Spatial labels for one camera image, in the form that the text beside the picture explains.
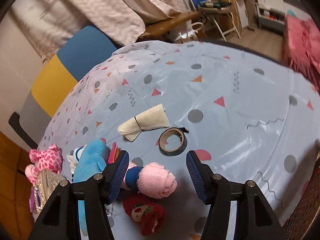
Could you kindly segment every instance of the pink spotted plush toy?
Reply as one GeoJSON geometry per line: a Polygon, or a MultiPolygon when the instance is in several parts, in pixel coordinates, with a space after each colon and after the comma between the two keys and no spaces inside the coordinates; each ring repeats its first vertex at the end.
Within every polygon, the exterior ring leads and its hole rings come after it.
{"type": "Polygon", "coordinates": [[[30,164],[24,172],[33,185],[36,184],[38,175],[43,169],[48,169],[57,174],[61,172],[63,162],[61,152],[62,150],[55,144],[52,144],[49,149],[44,151],[32,149],[29,152],[30,160],[32,163],[35,163],[36,166],[30,164]]]}

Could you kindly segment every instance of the patterned tablecloth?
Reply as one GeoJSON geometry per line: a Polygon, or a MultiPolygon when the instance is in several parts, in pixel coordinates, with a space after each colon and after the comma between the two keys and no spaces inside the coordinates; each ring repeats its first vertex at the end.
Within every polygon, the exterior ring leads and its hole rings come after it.
{"type": "MultiPolygon", "coordinates": [[[[186,153],[195,150],[230,181],[253,179],[283,224],[312,174],[319,110],[319,95],[302,75],[265,58],[211,43],[146,41],[95,66],[56,112],[39,148],[56,143],[66,160],[73,149],[101,138],[108,147],[116,142],[137,165],[163,164],[178,186],[158,202],[167,211],[164,228],[147,238],[200,239],[209,206],[196,196],[186,153]],[[160,103],[171,126],[190,131],[187,149],[178,156],[160,153],[157,140],[164,129],[142,132],[132,143],[117,132],[160,103]]],[[[68,161],[62,174],[71,179],[68,161]]],[[[108,210],[115,239],[142,239],[121,201],[108,210]]],[[[235,215],[232,203],[228,239],[235,215]]]]}

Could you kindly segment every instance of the black tape roll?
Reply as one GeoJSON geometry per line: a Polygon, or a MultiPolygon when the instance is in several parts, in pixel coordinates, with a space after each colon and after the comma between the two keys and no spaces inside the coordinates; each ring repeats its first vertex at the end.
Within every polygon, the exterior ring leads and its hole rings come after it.
{"type": "Polygon", "coordinates": [[[176,156],[176,155],[179,155],[181,153],[183,153],[183,151],[186,149],[187,147],[187,144],[188,144],[188,141],[187,141],[187,138],[186,136],[184,135],[184,133],[188,133],[189,131],[182,127],[182,128],[178,128],[178,127],[172,127],[172,128],[169,128],[167,130],[165,130],[161,135],[160,135],[160,138],[159,138],[159,149],[160,151],[163,153],[163,154],[166,154],[166,155],[169,155],[169,156],[176,156]],[[181,142],[180,142],[180,146],[173,149],[173,150],[166,150],[164,148],[165,146],[165,143],[167,141],[167,139],[172,136],[172,135],[178,135],[181,139],[181,142]]]}

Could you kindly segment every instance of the wooden floor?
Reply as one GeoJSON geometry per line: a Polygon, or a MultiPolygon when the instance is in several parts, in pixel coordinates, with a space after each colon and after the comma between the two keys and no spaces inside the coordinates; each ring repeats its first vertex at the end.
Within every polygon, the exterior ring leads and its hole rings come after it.
{"type": "MultiPolygon", "coordinates": [[[[208,32],[206,33],[210,38],[218,38],[219,33],[208,32]]],[[[226,35],[226,40],[228,42],[255,50],[261,54],[265,54],[277,61],[281,59],[281,51],[284,37],[280,34],[268,31],[265,29],[256,28],[255,31],[250,31],[249,29],[243,29],[241,33],[241,39],[238,38],[235,32],[226,35]]]]}

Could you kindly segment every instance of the red sock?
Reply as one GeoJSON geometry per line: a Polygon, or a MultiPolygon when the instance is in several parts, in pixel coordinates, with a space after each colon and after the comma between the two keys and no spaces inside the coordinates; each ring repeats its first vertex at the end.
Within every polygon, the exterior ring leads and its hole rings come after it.
{"type": "Polygon", "coordinates": [[[157,232],[166,220],[162,206],[143,194],[133,194],[123,201],[125,213],[140,224],[141,234],[149,236],[157,232]]]}

